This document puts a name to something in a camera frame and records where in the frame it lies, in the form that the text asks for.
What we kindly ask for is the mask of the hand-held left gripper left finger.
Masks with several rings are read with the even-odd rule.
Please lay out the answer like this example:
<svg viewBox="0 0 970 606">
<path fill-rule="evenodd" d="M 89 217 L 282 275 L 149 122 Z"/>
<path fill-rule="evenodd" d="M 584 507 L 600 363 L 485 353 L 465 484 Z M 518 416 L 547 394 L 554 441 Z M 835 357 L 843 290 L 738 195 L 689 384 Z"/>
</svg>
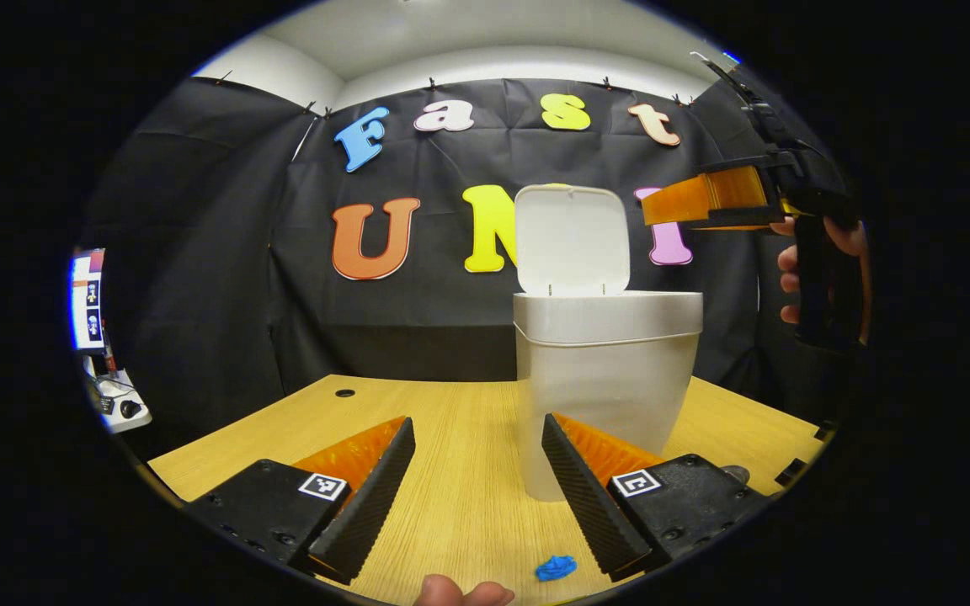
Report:
<svg viewBox="0 0 970 606">
<path fill-rule="evenodd" d="M 259 458 L 184 510 L 267 560 L 350 584 L 365 566 L 416 451 L 394 417 L 292 465 Z"/>
</svg>

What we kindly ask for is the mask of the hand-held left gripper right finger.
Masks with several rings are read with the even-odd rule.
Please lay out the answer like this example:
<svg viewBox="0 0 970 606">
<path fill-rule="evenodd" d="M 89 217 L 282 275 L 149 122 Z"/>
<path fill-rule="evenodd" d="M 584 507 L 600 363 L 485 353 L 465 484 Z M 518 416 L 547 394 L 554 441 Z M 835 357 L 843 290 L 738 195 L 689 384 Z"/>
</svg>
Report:
<svg viewBox="0 0 970 606">
<path fill-rule="evenodd" d="M 700 552 L 770 505 L 742 476 L 703 456 L 664 460 L 559 413 L 544 417 L 541 448 L 612 582 Z"/>
</svg>

